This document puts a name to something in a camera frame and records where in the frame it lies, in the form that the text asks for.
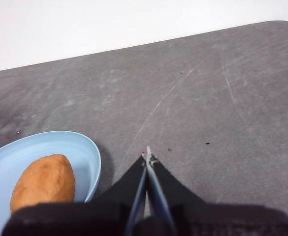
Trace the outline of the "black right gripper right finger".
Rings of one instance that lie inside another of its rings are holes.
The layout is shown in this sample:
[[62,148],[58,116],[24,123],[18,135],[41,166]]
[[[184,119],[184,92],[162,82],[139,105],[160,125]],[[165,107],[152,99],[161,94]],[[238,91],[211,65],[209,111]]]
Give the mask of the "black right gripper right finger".
[[146,152],[150,208],[177,236],[288,236],[286,213],[261,205],[207,203]]

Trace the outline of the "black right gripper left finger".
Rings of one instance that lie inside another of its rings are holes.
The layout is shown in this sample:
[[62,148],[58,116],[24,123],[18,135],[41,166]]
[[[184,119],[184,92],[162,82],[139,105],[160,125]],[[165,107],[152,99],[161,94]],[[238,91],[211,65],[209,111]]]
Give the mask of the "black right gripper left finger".
[[141,155],[110,188],[87,203],[44,203],[12,214],[4,236],[129,236],[143,217],[146,161]]

